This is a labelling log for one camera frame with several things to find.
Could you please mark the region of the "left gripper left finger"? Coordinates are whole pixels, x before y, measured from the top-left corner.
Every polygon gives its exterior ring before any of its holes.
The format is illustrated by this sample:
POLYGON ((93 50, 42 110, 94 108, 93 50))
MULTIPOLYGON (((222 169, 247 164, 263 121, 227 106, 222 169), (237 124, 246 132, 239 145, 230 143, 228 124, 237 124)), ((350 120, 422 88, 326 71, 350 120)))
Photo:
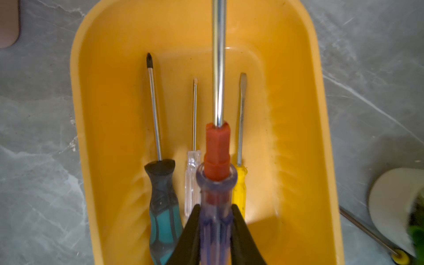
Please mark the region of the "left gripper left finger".
POLYGON ((200 251, 200 213, 201 206, 196 204, 184 227, 178 244, 166 265, 199 265, 200 251))

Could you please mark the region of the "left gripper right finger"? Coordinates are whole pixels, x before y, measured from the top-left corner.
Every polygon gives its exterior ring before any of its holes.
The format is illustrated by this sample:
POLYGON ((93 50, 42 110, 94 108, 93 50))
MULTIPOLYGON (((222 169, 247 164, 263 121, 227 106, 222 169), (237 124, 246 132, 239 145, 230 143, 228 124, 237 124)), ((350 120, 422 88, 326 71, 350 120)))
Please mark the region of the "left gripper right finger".
POLYGON ((231 210, 234 216, 231 228, 231 264, 266 265, 238 206, 233 204, 231 210))

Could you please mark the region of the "green black handle screwdriver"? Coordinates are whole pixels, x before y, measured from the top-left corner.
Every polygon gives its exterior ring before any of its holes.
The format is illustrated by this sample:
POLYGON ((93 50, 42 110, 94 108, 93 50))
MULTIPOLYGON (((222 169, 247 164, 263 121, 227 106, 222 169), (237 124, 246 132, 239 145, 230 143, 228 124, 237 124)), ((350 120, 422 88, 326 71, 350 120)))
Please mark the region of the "green black handle screwdriver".
POLYGON ((156 265, 165 265, 173 254, 182 234, 183 227, 179 203, 172 182, 176 163, 172 159, 164 159, 161 153, 159 118, 151 54, 147 54, 146 64, 150 81, 153 127, 157 153, 157 160, 149 162, 144 166, 152 185, 149 205, 151 221, 149 247, 153 263, 156 265))

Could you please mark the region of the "yellow plastic storage box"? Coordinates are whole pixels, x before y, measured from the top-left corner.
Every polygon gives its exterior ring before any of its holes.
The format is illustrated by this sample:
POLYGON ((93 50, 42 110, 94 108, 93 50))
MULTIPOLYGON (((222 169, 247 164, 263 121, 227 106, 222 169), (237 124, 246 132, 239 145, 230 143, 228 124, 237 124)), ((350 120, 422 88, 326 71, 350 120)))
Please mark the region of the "yellow plastic storage box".
MULTIPOLYGON (((246 222, 269 265, 344 263, 319 45, 299 1, 228 1, 225 120, 236 161, 239 81, 247 75, 242 158, 246 222)), ((153 58, 161 151, 184 202, 199 81, 197 146, 213 120, 211 1, 100 1, 71 52, 71 80, 97 265, 150 265, 157 159, 146 56, 153 58)))

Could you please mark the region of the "red blue handle screwdriver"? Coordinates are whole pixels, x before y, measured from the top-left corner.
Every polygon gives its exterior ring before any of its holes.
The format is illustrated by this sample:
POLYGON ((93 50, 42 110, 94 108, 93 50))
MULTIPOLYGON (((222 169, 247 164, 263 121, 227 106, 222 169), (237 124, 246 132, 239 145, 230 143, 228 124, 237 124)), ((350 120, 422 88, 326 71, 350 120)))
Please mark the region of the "red blue handle screwdriver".
POLYGON ((231 129, 224 120, 226 1, 213 1, 213 121, 206 126, 206 154, 197 169, 201 188, 201 264, 226 265, 230 254, 232 191, 231 129))

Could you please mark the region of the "yellow handle screwdriver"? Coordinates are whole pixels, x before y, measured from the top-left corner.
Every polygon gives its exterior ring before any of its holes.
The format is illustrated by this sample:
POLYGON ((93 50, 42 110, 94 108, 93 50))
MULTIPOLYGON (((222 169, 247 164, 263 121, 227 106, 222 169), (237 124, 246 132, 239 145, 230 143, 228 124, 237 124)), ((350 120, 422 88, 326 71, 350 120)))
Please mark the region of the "yellow handle screwdriver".
POLYGON ((242 144, 243 144, 243 131, 244 131, 244 109, 245 109, 245 96, 247 89, 247 74, 241 73, 240 75, 240 94, 239 94, 239 115, 238 115, 238 131, 237 131, 237 160, 236 170, 238 175, 237 184, 233 191, 233 203, 236 204, 245 218, 246 212, 246 175, 247 168, 243 165, 242 161, 242 144))

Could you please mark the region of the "clear handle small screwdriver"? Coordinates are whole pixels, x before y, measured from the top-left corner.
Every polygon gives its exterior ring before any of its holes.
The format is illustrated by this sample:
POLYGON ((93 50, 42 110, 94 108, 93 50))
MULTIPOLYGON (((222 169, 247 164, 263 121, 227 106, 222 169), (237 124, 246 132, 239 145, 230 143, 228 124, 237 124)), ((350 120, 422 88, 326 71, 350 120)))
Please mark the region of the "clear handle small screwdriver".
POLYGON ((201 150, 197 149, 197 94, 198 79, 193 80, 193 117, 192 117, 192 149, 187 152, 185 172, 184 215, 188 221, 196 204, 201 203, 201 190, 196 180, 196 172, 201 164, 201 150))

